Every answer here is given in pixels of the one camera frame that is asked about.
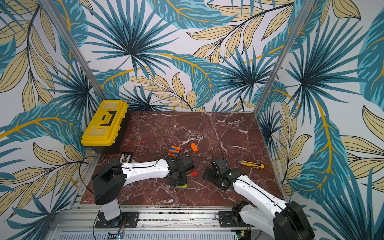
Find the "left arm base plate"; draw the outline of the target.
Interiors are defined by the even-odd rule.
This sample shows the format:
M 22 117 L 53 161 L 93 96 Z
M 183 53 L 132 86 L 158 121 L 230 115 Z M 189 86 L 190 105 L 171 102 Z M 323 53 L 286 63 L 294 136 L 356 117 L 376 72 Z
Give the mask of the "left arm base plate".
M 107 220 L 105 214 L 98 214 L 95 228 L 96 229 L 134 229 L 137 227 L 139 212 L 121 212 L 121 214 L 112 220 Z

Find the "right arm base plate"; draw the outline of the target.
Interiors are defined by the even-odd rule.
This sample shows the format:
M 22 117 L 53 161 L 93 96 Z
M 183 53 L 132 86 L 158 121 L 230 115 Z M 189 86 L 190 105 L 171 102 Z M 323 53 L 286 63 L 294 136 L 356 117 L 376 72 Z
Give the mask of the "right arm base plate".
M 221 228 L 245 228 L 255 227 L 254 225 L 247 224 L 240 216 L 239 213 L 232 211 L 219 211 L 215 218 L 219 221 Z

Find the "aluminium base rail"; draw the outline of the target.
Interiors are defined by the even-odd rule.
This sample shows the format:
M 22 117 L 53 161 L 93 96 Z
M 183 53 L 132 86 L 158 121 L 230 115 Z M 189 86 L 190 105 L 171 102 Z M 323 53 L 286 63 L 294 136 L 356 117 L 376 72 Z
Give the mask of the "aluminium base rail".
M 100 212 L 77 210 L 58 214 L 47 240 L 275 240 L 256 227 L 221 228 L 215 215 L 231 208 L 123 208 L 139 212 L 134 229 L 96 229 Z

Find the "yellow black toolbox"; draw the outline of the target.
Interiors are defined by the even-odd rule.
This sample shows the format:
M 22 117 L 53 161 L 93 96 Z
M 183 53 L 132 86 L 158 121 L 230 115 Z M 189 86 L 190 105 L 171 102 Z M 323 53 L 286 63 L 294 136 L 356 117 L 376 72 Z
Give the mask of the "yellow black toolbox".
M 127 102 L 104 100 L 86 128 L 81 143 L 98 154 L 117 154 L 129 121 Z

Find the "orange lego brick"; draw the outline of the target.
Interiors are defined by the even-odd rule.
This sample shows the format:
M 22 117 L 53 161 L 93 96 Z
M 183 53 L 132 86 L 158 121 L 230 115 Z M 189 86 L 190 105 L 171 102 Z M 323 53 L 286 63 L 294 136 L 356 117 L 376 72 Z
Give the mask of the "orange lego brick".
M 181 150 L 181 148 L 180 148 L 180 147 L 176 147 L 176 146 L 171 146 L 171 147 L 170 147 L 170 150 L 171 150 L 171 151 L 177 151 L 177 152 L 179 152 L 179 151 Z
M 191 143 L 191 149 L 194 153 L 196 153 L 198 151 L 198 147 L 195 143 Z
M 170 153 L 168 153 L 168 156 L 169 156 L 169 157 L 173 157 L 173 158 L 177 158 L 177 157 L 178 157 L 178 155 L 170 154 Z

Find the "lime green lego brick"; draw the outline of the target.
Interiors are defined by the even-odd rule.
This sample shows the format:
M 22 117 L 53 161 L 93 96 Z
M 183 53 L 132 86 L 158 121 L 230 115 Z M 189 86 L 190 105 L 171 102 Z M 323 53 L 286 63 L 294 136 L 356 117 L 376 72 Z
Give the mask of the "lime green lego brick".
M 176 188 L 178 188 L 178 189 L 187 188 L 187 187 L 188 187 L 188 184 L 184 184 L 184 185 L 181 185 L 181 186 L 176 186 Z

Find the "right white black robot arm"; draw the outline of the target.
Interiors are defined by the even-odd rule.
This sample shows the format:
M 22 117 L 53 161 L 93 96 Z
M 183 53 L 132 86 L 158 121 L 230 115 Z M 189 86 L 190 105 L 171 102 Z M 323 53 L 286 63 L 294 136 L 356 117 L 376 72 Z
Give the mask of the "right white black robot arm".
M 218 158 L 206 168 L 203 180 L 221 190 L 231 190 L 245 197 L 245 202 L 232 208 L 238 221 L 251 225 L 275 240 L 313 240 L 315 233 L 303 208 L 297 202 L 286 202 L 254 183 L 238 169 L 230 169 Z

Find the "aluminium corner post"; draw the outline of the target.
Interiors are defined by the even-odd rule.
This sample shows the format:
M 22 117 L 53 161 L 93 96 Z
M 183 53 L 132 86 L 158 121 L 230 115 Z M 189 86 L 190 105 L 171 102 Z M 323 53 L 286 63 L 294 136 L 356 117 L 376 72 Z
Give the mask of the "aluminium corner post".
M 255 117 L 257 117 L 259 115 L 259 113 L 261 112 L 261 108 L 264 105 L 264 102 L 266 101 L 266 99 L 269 95 L 269 92 L 270 92 L 270 90 L 274 84 L 274 81 L 278 75 L 278 72 L 281 69 L 285 58 L 289 54 L 297 36 L 301 30 L 302 25 L 305 23 L 305 20 L 308 16 L 313 4 L 314 4 L 314 1 L 304 1 L 303 2 L 303 6 L 302 6 L 300 12 L 298 13 L 296 20 L 293 23 L 292 30 L 287 35 L 285 44 L 282 47 L 282 50 L 279 54 L 279 57 L 277 58 L 277 61 L 274 65 L 274 68 L 272 69 L 271 74 L 270 74 L 266 84 L 264 85 L 263 92 L 261 93 L 259 100 L 258 100 L 258 104 L 256 105 L 255 110 L 254 110 Z
M 81 53 L 81 50 L 78 47 L 74 37 L 72 36 L 70 30 L 65 24 L 65 20 L 61 17 L 53 1 L 42 0 L 41 4 L 45 8 L 45 10 L 48 12 L 48 16 L 50 17 L 50 19 L 56 26 L 58 32 L 63 37 L 66 44 L 68 45 L 69 50 L 72 52 L 74 58 L 77 60 L 77 63 L 80 65 L 80 67 L 84 71 L 84 74 L 86 75 L 91 85 L 93 86 L 95 93 L 99 95 L 101 101 L 106 100 L 106 96 L 103 93 L 102 88 L 99 85 L 94 73 L 92 72 L 92 69 L 90 68 L 85 57 Z

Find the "right aluminium corner post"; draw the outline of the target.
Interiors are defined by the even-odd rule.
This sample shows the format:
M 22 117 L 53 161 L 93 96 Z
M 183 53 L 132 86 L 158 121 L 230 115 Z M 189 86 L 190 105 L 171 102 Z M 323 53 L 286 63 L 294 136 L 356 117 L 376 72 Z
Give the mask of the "right aluminium corner post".
M 266 84 L 264 85 L 263 92 L 261 93 L 259 100 L 258 100 L 258 104 L 256 105 L 255 110 L 254 110 L 255 117 L 257 117 L 259 115 L 259 113 L 261 112 L 261 108 L 264 105 L 264 102 L 266 101 L 266 99 L 269 95 L 269 92 L 270 92 L 270 90 L 274 84 L 274 81 L 278 75 L 278 72 L 281 69 L 285 58 L 289 54 L 297 36 L 301 30 L 302 25 L 305 23 L 305 20 L 308 16 L 313 4 L 314 4 L 314 1 L 304 1 L 303 2 L 303 6 L 302 6 L 300 12 L 298 13 L 296 20 L 293 23 L 292 30 L 287 35 L 285 44 L 282 47 L 282 50 L 279 54 L 279 57 L 277 58 L 277 61 L 274 65 L 274 68 L 272 69 L 271 74 L 270 74 Z

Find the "yellow utility knife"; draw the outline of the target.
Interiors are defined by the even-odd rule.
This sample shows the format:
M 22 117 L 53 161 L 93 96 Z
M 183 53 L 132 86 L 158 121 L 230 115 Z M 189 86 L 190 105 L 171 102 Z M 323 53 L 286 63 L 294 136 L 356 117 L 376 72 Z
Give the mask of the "yellow utility knife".
M 264 169 L 265 166 L 263 164 L 253 163 L 253 162 L 247 162 L 247 161 L 238 161 L 238 164 L 244 165 L 250 168 L 254 169 Z

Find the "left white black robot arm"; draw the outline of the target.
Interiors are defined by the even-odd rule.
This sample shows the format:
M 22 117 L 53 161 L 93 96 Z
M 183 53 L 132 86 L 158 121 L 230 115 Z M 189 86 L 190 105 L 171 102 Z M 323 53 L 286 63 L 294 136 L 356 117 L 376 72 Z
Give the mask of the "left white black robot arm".
M 167 185 L 175 188 L 185 185 L 187 175 L 194 170 L 195 165 L 189 156 L 184 159 L 166 156 L 145 163 L 111 160 L 92 176 L 95 204 L 101 207 L 106 221 L 115 222 L 123 217 L 118 196 L 124 186 L 148 179 L 166 178 Z

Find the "left aluminium corner post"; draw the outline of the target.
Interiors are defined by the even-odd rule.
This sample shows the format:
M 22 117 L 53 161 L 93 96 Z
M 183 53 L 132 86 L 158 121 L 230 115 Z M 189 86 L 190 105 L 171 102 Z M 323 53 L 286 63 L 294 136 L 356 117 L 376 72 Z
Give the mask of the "left aluminium corner post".
M 92 72 L 92 69 L 90 68 L 85 57 L 81 53 L 81 50 L 78 47 L 74 37 L 72 36 L 70 30 L 65 24 L 65 20 L 61 17 L 53 1 L 42 0 L 41 4 L 45 8 L 45 10 L 48 12 L 48 16 L 50 17 L 50 19 L 56 26 L 58 32 L 63 37 L 66 44 L 68 45 L 69 50 L 72 52 L 74 58 L 77 60 L 77 63 L 80 65 L 80 67 L 84 71 L 84 74 L 86 75 L 91 85 L 93 86 L 95 93 L 99 95 L 101 101 L 106 100 L 106 96 L 103 93 L 102 88 L 99 85 L 94 73 Z

